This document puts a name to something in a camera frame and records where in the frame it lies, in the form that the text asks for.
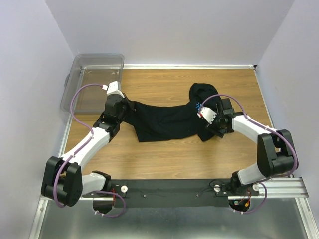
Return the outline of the black t shirt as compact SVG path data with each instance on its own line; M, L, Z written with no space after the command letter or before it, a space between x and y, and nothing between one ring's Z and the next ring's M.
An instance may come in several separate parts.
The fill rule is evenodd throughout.
M124 122L134 127L139 142L183 139L197 135L205 142L215 136L207 130L207 121L197 115L201 103L218 94L210 84L194 83L189 90L189 102L173 107L157 107L134 102L134 111Z

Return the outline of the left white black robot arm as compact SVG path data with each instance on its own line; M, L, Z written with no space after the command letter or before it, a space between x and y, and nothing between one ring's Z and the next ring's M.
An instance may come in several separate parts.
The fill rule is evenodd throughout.
M134 103L124 93L108 95L105 109L88 135L61 157L48 159L41 195L53 199L59 207L72 207L81 196L91 192L100 197L107 196L111 189L111 177L99 171L83 175L82 169L117 135L120 124L133 109Z

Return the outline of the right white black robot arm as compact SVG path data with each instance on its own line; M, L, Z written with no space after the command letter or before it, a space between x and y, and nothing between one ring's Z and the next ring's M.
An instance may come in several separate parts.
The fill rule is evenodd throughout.
M242 196L257 192L259 185L277 176L289 176L298 167L298 158L288 130L277 130L263 125L244 110L236 112L229 98L223 98L211 109L201 104L197 115L207 122L206 129L222 138L238 132L257 145L257 159L251 166L232 173L225 182L213 181L213 190L219 196Z

